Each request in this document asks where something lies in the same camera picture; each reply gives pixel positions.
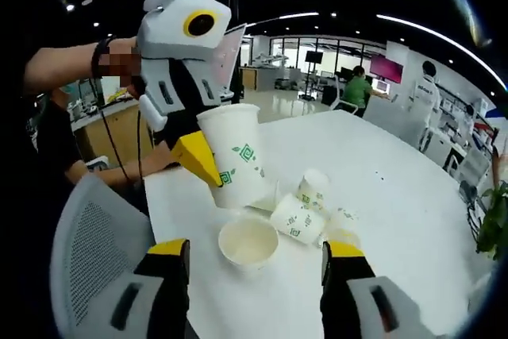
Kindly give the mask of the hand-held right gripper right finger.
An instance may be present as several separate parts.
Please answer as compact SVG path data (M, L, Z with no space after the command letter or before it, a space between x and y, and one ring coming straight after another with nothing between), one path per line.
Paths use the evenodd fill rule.
M386 276L372 271L351 244L322 248L321 321L326 338L434 338L417 303Z

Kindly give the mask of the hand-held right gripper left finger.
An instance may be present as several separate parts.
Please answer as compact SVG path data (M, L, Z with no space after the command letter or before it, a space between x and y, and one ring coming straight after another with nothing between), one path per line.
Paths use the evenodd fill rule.
M152 246L131 272L96 295L97 338L184 338L190 298L191 243Z

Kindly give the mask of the person's left hand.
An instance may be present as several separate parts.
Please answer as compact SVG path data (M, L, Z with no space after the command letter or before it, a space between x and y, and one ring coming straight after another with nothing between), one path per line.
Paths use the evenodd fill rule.
M127 51L130 52L136 47L137 38L114 38L109 42L109 47L113 51Z

